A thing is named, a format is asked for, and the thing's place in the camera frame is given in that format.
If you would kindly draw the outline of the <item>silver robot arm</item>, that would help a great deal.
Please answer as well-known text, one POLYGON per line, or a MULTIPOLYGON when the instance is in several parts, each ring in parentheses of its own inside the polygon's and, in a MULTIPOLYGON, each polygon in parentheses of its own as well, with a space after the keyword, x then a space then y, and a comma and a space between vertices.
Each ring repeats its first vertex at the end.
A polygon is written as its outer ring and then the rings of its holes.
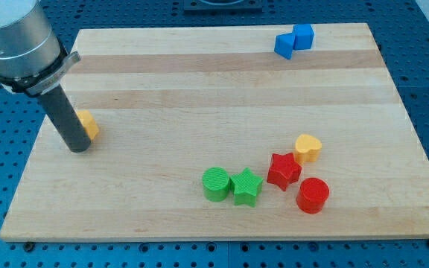
POLYGON ((44 95, 79 61, 52 30, 40 1, 0 0, 0 83, 8 91, 44 95))

